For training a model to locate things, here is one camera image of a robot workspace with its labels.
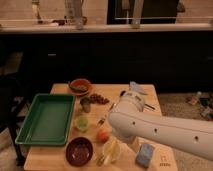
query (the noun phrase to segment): bottle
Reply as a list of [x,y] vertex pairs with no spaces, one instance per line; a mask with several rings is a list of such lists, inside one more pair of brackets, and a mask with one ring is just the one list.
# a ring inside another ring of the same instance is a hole
[[198,91],[195,96],[192,96],[192,98],[188,101],[188,103],[191,105],[196,105],[199,102],[201,95],[202,93]]

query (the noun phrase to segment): dark red bowl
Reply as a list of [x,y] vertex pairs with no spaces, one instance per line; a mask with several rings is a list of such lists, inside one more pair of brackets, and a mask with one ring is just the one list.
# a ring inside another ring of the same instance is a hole
[[93,146],[85,137],[73,139],[67,146],[66,158],[73,166],[83,166],[90,161],[93,155]]

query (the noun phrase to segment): sponge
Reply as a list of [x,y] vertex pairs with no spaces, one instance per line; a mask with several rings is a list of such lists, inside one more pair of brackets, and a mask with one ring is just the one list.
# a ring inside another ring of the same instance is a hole
[[143,143],[136,156],[136,163],[145,168],[148,168],[150,161],[152,159],[153,152],[154,152],[153,146],[151,146],[148,143]]

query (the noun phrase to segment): red bowl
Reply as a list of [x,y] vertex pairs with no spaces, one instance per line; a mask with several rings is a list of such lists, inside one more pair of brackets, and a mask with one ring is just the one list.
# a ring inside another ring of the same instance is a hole
[[93,155],[93,146],[89,139],[78,137],[73,139],[66,148],[67,161],[73,166],[83,166]]
[[85,78],[75,79],[71,83],[69,83],[69,87],[70,86],[79,86],[79,85],[85,86],[87,88],[87,91],[77,92],[77,91],[74,91],[72,88],[70,88],[71,94],[76,95],[76,96],[84,96],[92,91],[92,84],[90,83],[89,80],[87,80]]

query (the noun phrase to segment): green plastic tray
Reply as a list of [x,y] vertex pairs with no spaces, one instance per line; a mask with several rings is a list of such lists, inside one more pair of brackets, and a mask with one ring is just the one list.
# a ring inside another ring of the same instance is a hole
[[74,102],[73,95],[37,94],[15,140],[16,144],[65,145]]

